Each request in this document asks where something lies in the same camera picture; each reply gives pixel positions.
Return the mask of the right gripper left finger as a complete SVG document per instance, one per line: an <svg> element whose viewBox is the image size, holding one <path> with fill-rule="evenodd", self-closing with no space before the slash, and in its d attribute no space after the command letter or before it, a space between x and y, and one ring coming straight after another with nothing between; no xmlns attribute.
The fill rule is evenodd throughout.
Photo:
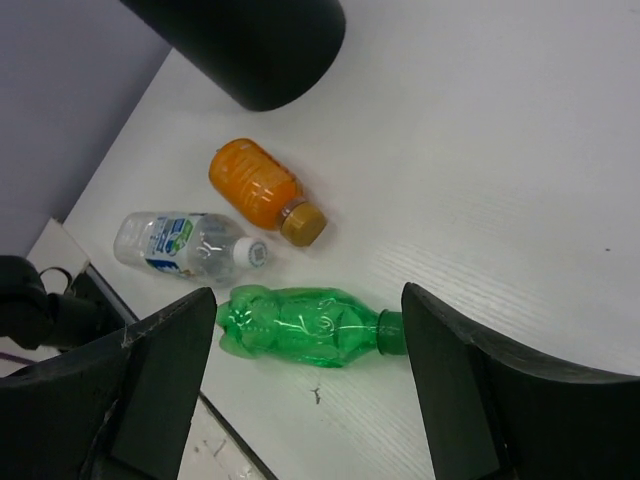
<svg viewBox="0 0 640 480"><path fill-rule="evenodd" d="M2 378L2 478L177 478L215 315L199 288Z"/></svg>

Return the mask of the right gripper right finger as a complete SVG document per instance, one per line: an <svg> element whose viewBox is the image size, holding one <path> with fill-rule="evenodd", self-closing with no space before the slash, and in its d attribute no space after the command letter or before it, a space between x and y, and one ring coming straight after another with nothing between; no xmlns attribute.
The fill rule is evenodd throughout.
<svg viewBox="0 0 640 480"><path fill-rule="evenodd" d="M639 380L545 354L422 287L402 293L439 479L635 479Z"/></svg>

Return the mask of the clear bottle white-green label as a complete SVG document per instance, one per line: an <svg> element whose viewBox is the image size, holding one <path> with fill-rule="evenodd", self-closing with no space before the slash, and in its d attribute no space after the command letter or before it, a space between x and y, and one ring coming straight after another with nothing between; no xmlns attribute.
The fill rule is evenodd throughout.
<svg viewBox="0 0 640 480"><path fill-rule="evenodd" d="M213 213L134 212L122 222L115 258L129 267L199 281L235 284L267 263L268 248L232 219Z"/></svg>

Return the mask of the green plastic bottle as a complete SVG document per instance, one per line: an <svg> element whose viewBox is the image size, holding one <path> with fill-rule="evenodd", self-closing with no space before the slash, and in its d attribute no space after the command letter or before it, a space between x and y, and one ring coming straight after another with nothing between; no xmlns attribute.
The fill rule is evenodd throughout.
<svg viewBox="0 0 640 480"><path fill-rule="evenodd" d="M375 311L335 288L236 287L216 324L220 348L246 359L342 368L372 352L408 354L400 312Z"/></svg>

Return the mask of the orange juice bottle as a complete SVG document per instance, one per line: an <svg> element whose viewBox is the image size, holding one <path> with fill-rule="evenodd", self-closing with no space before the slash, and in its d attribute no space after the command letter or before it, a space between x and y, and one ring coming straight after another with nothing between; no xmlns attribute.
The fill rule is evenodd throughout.
<svg viewBox="0 0 640 480"><path fill-rule="evenodd" d="M223 145L211 160L209 181L254 226L308 247L327 225L296 175L247 138Z"/></svg>

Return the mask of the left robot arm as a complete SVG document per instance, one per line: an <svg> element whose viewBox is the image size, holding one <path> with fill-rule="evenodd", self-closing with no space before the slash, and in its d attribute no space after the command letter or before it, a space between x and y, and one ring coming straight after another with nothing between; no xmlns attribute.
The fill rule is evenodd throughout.
<svg viewBox="0 0 640 480"><path fill-rule="evenodd" d="M129 311L88 268L37 271L27 259L1 257L1 335L26 350L68 351L123 328Z"/></svg>

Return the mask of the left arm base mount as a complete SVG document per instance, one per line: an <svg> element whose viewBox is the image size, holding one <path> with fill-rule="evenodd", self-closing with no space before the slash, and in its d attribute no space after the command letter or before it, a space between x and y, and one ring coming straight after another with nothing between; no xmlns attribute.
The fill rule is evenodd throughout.
<svg viewBox="0 0 640 480"><path fill-rule="evenodd" d="M67 292L76 298L103 302L115 312L116 324L122 326L137 319L104 277L88 266L69 281ZM274 479L276 475L244 440L211 400L198 393L187 445L193 450L183 462L181 472L193 479L198 467L207 472L218 469L225 479Z"/></svg>

